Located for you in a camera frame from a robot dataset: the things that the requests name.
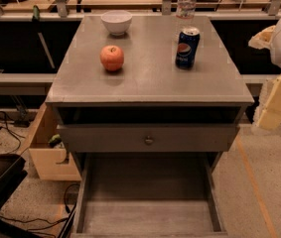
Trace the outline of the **red apple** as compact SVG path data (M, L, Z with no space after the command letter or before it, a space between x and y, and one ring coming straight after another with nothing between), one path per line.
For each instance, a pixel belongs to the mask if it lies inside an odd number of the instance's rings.
M100 52L100 62L107 71L117 71L124 64L124 52L117 46L105 46Z

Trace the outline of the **grey metal drawer cabinet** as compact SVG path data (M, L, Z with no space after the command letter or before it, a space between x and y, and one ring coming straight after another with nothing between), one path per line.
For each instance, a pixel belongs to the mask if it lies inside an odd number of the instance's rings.
M174 21L169 16L135 16L128 33L111 37L101 20L86 16L70 44L46 102L59 125L235 125L252 96L231 61L211 21L194 21L201 31L191 69L175 64ZM105 46L124 52L124 64L107 71L100 62ZM70 152L81 173L85 160L98 155L180 154L207 158L213 170L224 152L77 153Z

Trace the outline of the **top drawer with knob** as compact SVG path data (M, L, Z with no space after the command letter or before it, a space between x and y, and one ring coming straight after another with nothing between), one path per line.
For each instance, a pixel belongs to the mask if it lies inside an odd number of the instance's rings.
M185 153L226 152L239 128L235 125L59 125L70 152Z

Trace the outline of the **open middle drawer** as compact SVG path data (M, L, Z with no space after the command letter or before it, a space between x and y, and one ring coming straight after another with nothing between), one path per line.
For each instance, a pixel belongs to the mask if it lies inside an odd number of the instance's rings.
M85 160L70 238L229 238L204 156Z

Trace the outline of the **blue pepsi can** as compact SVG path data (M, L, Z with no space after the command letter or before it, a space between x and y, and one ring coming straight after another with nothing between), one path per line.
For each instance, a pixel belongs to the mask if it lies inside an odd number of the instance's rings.
M179 34L175 63L179 68L190 69L200 41L200 30L197 27L185 27Z

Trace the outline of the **clear water bottle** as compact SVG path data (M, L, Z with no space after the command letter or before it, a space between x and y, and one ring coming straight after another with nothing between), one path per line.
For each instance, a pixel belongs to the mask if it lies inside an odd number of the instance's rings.
M177 39L184 28L193 24L197 0L178 0L176 10L175 39Z

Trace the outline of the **white bowl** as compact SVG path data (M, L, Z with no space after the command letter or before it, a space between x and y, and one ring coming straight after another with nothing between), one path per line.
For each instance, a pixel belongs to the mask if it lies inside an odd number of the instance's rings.
M131 25L132 14L124 10L108 11L101 16L101 22L111 35L123 35Z

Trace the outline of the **wooden box on floor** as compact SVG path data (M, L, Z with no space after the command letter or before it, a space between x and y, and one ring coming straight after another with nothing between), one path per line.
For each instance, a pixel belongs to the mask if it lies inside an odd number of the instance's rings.
M57 134L57 125L53 110L43 103L18 153L29 151L40 179L79 181L80 173L71 154L65 148L49 145L49 141Z

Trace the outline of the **green handled tool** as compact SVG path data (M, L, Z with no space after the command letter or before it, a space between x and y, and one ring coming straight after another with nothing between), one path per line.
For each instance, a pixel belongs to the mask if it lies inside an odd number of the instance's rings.
M33 6L32 21L34 21L34 22L40 21L40 9L37 5Z

